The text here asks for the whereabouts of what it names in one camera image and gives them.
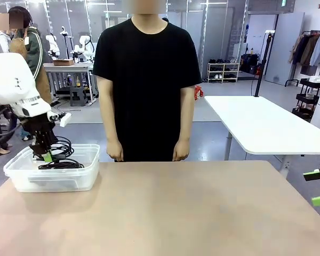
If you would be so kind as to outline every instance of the black t-shirt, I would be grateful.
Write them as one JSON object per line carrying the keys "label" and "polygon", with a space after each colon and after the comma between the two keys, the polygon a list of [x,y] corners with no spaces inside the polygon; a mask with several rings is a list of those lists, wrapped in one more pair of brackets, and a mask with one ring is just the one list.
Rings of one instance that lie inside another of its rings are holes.
{"label": "black t-shirt", "polygon": [[113,82],[124,158],[141,150],[172,155],[180,133],[180,89],[201,83],[188,32],[168,23],[160,33],[148,35],[131,19],[108,28],[99,38],[93,73]]}

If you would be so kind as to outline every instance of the neck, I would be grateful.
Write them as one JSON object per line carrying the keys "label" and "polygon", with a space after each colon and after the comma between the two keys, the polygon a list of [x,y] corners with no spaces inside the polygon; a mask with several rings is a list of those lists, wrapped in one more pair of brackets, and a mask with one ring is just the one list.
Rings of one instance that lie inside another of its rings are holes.
{"label": "neck", "polygon": [[132,22],[146,34],[156,34],[167,26],[167,22],[160,19],[158,14],[135,14]]}

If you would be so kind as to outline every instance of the open door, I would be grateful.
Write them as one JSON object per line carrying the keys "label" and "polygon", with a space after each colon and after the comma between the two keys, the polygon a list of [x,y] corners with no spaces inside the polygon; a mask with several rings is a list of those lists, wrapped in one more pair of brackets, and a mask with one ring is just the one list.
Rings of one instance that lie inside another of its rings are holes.
{"label": "open door", "polygon": [[284,85],[288,79],[292,79],[295,66],[289,63],[288,59],[293,45],[302,33],[304,17],[304,12],[284,13],[278,16],[266,81]]}

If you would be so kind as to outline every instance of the black hair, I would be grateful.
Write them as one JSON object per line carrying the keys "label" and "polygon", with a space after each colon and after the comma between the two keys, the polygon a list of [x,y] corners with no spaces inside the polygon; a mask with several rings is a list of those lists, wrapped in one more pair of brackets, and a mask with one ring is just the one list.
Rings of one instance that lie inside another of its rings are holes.
{"label": "black hair", "polygon": [[23,16],[23,28],[27,28],[33,25],[31,14],[21,6],[15,6],[9,9],[9,15],[18,14]]}

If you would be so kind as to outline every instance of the hanging clothes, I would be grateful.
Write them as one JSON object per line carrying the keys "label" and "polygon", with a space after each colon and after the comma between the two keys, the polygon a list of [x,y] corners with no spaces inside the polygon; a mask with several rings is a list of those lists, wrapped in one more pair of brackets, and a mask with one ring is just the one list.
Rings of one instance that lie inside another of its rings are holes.
{"label": "hanging clothes", "polygon": [[295,51],[295,55],[294,55],[294,59],[293,59],[293,64],[294,65],[296,65],[298,62],[301,61],[301,57],[303,55],[303,52],[305,51],[305,48],[306,48],[310,38],[312,38],[312,36],[304,36],[301,39],[301,41],[300,41],[300,43],[299,43],[299,45],[298,45],[298,47],[297,47],[297,49]]}
{"label": "hanging clothes", "polygon": [[301,39],[303,39],[304,35],[300,35],[297,39],[297,41],[295,42],[294,46],[293,46],[293,49],[290,51],[290,57],[288,59],[288,62],[289,63],[292,63],[292,61],[294,60],[294,55],[297,51],[297,48],[301,42]]}
{"label": "hanging clothes", "polygon": [[320,37],[320,35],[315,35],[315,36],[312,36],[311,39],[309,39],[309,41],[306,45],[305,51],[303,52],[303,54],[301,56],[301,61],[300,61],[301,65],[309,66],[311,55],[314,52],[315,45],[316,45],[316,42],[318,41],[319,37]]}
{"label": "hanging clothes", "polygon": [[319,66],[320,65],[320,37],[316,42],[313,54],[310,57],[310,66]]}

